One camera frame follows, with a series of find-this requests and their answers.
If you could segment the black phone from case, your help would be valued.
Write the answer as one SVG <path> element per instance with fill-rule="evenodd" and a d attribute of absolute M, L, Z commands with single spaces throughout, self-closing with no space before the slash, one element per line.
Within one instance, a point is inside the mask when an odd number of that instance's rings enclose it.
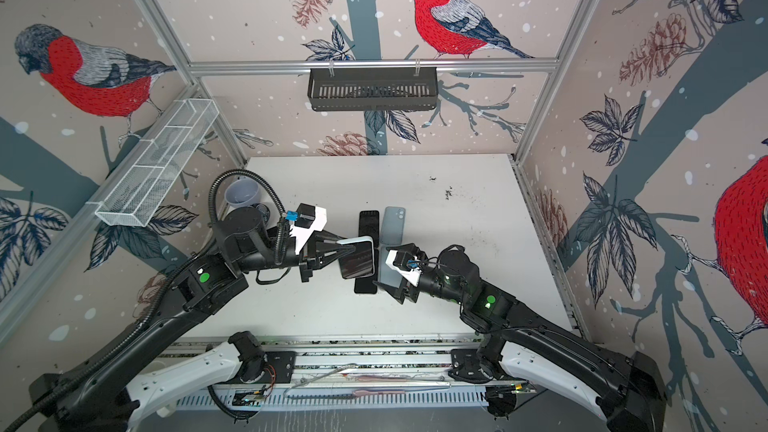
<path fill-rule="evenodd" d="M 375 295 L 378 291 L 376 279 L 371 277 L 357 278 L 354 281 L 354 293 L 358 295 Z"/>

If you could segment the light blue phone case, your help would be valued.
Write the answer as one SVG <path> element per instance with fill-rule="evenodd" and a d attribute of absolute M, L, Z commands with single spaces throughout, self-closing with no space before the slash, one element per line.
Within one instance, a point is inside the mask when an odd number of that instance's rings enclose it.
<path fill-rule="evenodd" d="M 388 255 L 389 250 L 382 247 L 380 249 L 378 283 L 388 288 L 397 289 L 400 287 L 402 276 L 396 269 L 387 264 Z"/>

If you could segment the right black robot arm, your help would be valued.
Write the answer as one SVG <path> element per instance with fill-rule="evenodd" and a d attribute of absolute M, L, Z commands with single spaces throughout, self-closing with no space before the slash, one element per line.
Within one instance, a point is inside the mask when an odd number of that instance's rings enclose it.
<path fill-rule="evenodd" d="M 390 247 L 385 264 L 401 276 L 412 300 L 428 294 L 458 304 L 461 321 L 481 335 L 476 350 L 454 350 L 453 380 L 521 379 L 582 406 L 611 431 L 663 429 L 667 395 L 648 355 L 608 350 L 545 319 L 484 280 L 460 245 L 435 258 L 414 244 Z"/>

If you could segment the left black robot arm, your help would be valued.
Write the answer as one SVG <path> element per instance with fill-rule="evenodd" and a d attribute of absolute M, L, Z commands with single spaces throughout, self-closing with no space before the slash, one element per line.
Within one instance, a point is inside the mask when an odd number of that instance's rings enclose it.
<path fill-rule="evenodd" d="M 218 192 L 231 177 L 255 181 L 272 198 L 277 223 L 267 227 L 254 207 L 217 212 Z M 211 184 L 208 211 L 212 237 L 162 283 L 142 315 L 90 358 L 63 374 L 43 374 L 29 388 L 31 407 L 8 425 L 16 431 L 34 416 L 42 431 L 127 431 L 144 415 L 178 397 L 237 378 L 256 381 L 264 354 L 250 332 L 239 332 L 218 346 L 222 358 L 205 354 L 191 360 L 192 371 L 176 365 L 160 382 L 141 371 L 168 346 L 244 292 L 248 274 L 298 268 L 302 281 L 313 272 L 355 252 L 357 240 L 325 229 L 325 212 L 309 204 L 285 208 L 271 185 L 244 169 L 221 173 Z"/>

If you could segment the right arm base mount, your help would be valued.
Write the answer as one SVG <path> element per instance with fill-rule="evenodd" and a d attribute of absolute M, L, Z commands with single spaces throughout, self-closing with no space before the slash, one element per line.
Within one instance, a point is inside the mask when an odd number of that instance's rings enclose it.
<path fill-rule="evenodd" d="M 450 367 L 447 375 L 454 381 L 474 385 L 490 382 L 514 382 L 529 384 L 530 381 L 508 374 L 502 364 L 516 355 L 501 354 L 498 359 L 483 355 L 478 349 L 456 348 L 450 351 Z"/>

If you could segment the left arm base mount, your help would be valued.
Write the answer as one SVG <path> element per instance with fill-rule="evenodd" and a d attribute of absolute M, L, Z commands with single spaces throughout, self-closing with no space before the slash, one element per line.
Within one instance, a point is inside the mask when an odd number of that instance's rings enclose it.
<path fill-rule="evenodd" d="M 267 351 L 260 359 L 247 362 L 224 384 L 290 384 L 296 358 L 293 351 Z"/>

